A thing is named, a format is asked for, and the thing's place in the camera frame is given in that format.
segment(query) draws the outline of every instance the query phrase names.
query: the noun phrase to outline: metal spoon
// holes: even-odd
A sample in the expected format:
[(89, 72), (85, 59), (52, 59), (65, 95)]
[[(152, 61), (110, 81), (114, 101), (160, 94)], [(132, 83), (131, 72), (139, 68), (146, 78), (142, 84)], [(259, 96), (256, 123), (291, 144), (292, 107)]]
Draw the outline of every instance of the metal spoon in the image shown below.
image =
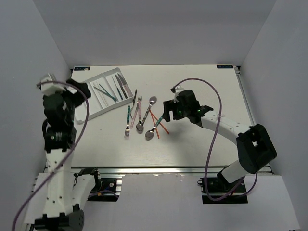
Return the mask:
[(152, 139), (153, 138), (153, 136), (154, 136), (154, 134), (155, 134), (155, 129), (157, 128), (157, 126), (160, 124), (160, 122), (163, 120), (163, 116), (161, 116), (159, 119), (158, 119), (158, 121), (156, 122), (156, 124), (154, 125), (154, 127), (151, 129), (151, 130), (149, 130), (149, 131), (147, 131), (146, 133), (145, 133), (145, 138), (149, 141), (150, 139)]
[(138, 131), (140, 131), (140, 132), (143, 131), (143, 124), (144, 124), (144, 122), (145, 122), (145, 120), (146, 120), (146, 118), (147, 118), (147, 116), (148, 116), (148, 114), (149, 114), (149, 111), (150, 111), (152, 105), (155, 104), (156, 101), (157, 101), (156, 96), (152, 96), (152, 97), (150, 98), (150, 100), (149, 100), (150, 105), (148, 106), (148, 109), (146, 109), (146, 112), (145, 112), (145, 115), (144, 115), (144, 117), (143, 117), (143, 119), (142, 119), (142, 122), (141, 122), (141, 123), (138, 123), (138, 124), (136, 125), (136, 129), (137, 129)]

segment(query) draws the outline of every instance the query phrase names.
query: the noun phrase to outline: knife blade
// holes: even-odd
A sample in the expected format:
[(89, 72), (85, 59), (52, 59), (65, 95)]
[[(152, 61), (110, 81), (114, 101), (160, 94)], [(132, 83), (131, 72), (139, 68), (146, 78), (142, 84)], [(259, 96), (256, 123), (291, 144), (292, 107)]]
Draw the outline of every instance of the knife blade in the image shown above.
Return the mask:
[(120, 85), (120, 88), (121, 88), (121, 90), (122, 90), (122, 92), (123, 92), (123, 94), (124, 94), (125, 99), (127, 99), (128, 97), (127, 97), (127, 95), (126, 95), (126, 92), (124, 91), (123, 83), (121, 82), (119, 76), (117, 76), (116, 74), (115, 74), (115, 78), (117, 79), (117, 81), (118, 81), (118, 83), (119, 83), (119, 85)]
[(126, 82), (126, 80), (124, 79), (124, 77), (121, 76), (120, 74), (118, 74), (118, 76), (119, 76), (120, 80), (122, 81), (123, 86), (124, 86), (125, 90), (127, 91), (128, 96), (129, 96), (129, 97), (133, 97), (133, 93), (130, 91), (130, 89), (129, 89), (129, 87), (128, 87), (128, 85), (127, 85), (127, 82)]

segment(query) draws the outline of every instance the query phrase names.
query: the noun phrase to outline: purple cable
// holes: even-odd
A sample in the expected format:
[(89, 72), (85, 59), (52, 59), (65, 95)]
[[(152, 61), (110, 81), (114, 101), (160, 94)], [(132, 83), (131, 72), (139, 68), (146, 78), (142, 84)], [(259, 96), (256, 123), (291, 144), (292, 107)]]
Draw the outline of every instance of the purple cable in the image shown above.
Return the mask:
[(88, 102), (88, 99), (86, 97), (86, 95), (77, 87), (75, 87), (74, 85), (72, 84), (69, 84), (69, 83), (65, 83), (65, 82), (61, 82), (61, 81), (56, 81), (56, 80), (53, 80), (53, 81), (46, 81), (46, 82), (43, 82), (43, 83), (38, 83), (37, 86), (40, 86), (40, 85), (43, 85), (43, 84), (46, 84), (46, 83), (58, 83), (58, 84), (63, 84), (63, 85), (66, 85), (66, 86), (69, 86), (69, 87), (72, 87), (74, 89), (76, 89), (82, 96), (83, 98), (85, 99), (85, 102), (86, 102), (86, 106), (87, 106), (87, 114), (86, 114), (86, 119), (85, 119), (85, 123), (83, 125), (83, 128), (80, 132), (80, 135), (78, 136), (78, 138), (76, 139), (76, 142), (75, 144), (71, 147), (71, 150), (66, 154), (66, 156), (60, 161), (60, 163), (58, 164), (58, 166), (54, 169), (54, 171), (38, 186), (38, 188), (28, 197), (28, 199), (26, 199), (26, 201), (23, 203), (23, 205), (20, 207), (20, 209), (18, 210), (18, 212), (16, 213), (16, 216), (13, 220), (13, 224), (12, 224), (12, 231), (15, 231), (15, 227), (16, 227), (16, 224), (17, 224), (17, 219), (18, 217), (20, 216), (21, 212), (23, 211), (23, 209), (26, 207), (26, 205), (30, 202), (30, 200), (38, 193), (38, 191), (54, 176), (55, 174), (55, 171), (58, 170), (59, 168), (61, 168), (61, 165), (64, 164), (64, 162), (68, 159), (68, 157), (73, 153), (74, 149), (76, 148), (77, 144), (79, 143), (85, 129), (86, 129), (86, 125), (87, 125), (87, 122), (88, 122), (88, 119), (89, 119), (89, 102)]
[(103, 193), (110, 193), (110, 194), (113, 194), (116, 198), (119, 198), (118, 195), (116, 195), (113, 191), (110, 191), (110, 190), (101, 190), (101, 191), (98, 191), (98, 192), (96, 192), (96, 193), (90, 194), (89, 197), (96, 196), (96, 195), (98, 195), (98, 194), (100, 194), (100, 193), (101, 193), (101, 194), (103, 194)]
[[(219, 197), (219, 198), (213, 198), (211, 197), (211, 195), (209, 194), (209, 191), (208, 191), (208, 187), (207, 187), (207, 171), (208, 171), (208, 165), (209, 165), (209, 162), (210, 162), (210, 157), (211, 157), (211, 154), (212, 154), (212, 150), (213, 150), (213, 147), (214, 147), (214, 143), (215, 143), (215, 139), (216, 139), (216, 136), (218, 134), (218, 129), (219, 129), (219, 125), (220, 125), (220, 120), (221, 120), (221, 112), (222, 112), (222, 102), (221, 102), (221, 97), (218, 93), (218, 91), (214, 88), (214, 86), (212, 84), (210, 84), (209, 82), (207, 82), (206, 80), (204, 79), (200, 79), (200, 78), (187, 78), (187, 79), (184, 79), (182, 81), (180, 81), (179, 83), (177, 83), (173, 88), (175, 88), (176, 86), (178, 86), (179, 84), (181, 84), (182, 82), (185, 82), (187, 80), (198, 80), (198, 81), (201, 81), (201, 82), (204, 82), (206, 83), (207, 85), (209, 85), (213, 90), (214, 92), (216, 93), (217, 97), (218, 97), (218, 100), (219, 100), (219, 113), (218, 113), (218, 120), (217, 120), (217, 125), (216, 125), (216, 128), (215, 128), (215, 132), (214, 132), (214, 136), (213, 136), (213, 139), (212, 139), (212, 142), (211, 142), (211, 145), (210, 145), (210, 148), (208, 150), (208, 155), (207, 155), (207, 159), (206, 159), (206, 164), (205, 164), (205, 171), (204, 171), (204, 179), (205, 179), (205, 192), (207, 194), (207, 197), (212, 200), (212, 201), (221, 201), (223, 199), (225, 199), (227, 196), (229, 196), (244, 180), (245, 177), (242, 177), (238, 180), (238, 182), (235, 184), (235, 186), (229, 191), (227, 192), (225, 195)], [(245, 194), (243, 195), (240, 195), (240, 196), (245, 196), (247, 195), (248, 193), (250, 193), (254, 186), (256, 185), (257, 183), (257, 175), (256, 175), (256, 180), (255, 180), (255, 183), (254, 185), (251, 187), (251, 189), (246, 192)]]

